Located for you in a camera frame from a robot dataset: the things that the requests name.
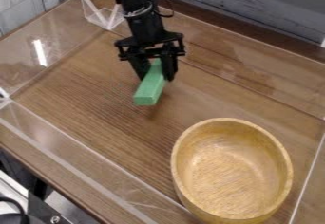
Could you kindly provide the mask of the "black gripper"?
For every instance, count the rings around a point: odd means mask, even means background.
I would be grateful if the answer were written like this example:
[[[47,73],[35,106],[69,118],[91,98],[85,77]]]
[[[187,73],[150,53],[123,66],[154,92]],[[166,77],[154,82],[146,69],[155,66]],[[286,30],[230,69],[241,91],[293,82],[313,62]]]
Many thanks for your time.
[[[171,82],[178,72],[176,57],[186,55],[184,35],[164,29],[164,16],[158,9],[127,10],[123,12],[123,18],[127,21],[131,36],[113,42],[119,59],[129,60],[138,77],[143,79],[151,67],[146,58],[162,56],[162,74]]]

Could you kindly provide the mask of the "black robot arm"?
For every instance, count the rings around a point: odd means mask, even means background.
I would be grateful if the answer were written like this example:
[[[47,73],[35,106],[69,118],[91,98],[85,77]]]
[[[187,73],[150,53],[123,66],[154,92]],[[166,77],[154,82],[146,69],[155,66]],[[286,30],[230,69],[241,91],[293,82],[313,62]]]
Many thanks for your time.
[[[116,40],[113,45],[119,51],[119,59],[128,61],[138,77],[143,80],[151,68],[150,60],[162,61],[163,78],[174,80],[178,72],[178,57],[186,55],[183,38],[179,32],[167,31],[160,14],[158,0],[115,0],[123,8],[131,36]]]

